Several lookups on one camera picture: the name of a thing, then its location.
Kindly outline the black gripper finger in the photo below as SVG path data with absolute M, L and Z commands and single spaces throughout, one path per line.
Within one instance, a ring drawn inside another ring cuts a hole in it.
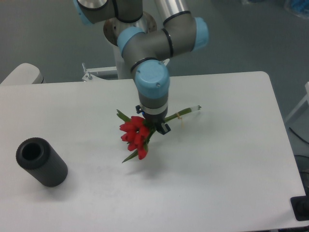
M 156 123 L 155 127 L 156 127 L 156 131 L 162 135 L 165 135 L 171 131 L 169 125 L 165 122 Z

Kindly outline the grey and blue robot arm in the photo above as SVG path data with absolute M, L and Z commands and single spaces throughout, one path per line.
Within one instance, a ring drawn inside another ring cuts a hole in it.
M 170 75 L 163 61 L 203 48 L 209 41 L 206 22 L 193 17 L 183 0 L 156 1 L 163 27 L 155 31 L 140 23 L 144 13 L 141 0 L 76 0 L 74 5 L 85 24 L 117 21 L 116 45 L 138 90 L 137 113 L 160 134 L 168 133 Z

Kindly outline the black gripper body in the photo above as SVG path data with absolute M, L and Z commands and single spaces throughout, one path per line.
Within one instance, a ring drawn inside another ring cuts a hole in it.
M 152 122 L 156 128 L 162 128 L 165 123 L 165 116 L 167 114 L 168 107 L 162 106 L 161 108 L 147 108 L 143 105 L 136 106 L 137 114 L 141 114 L 147 121 Z

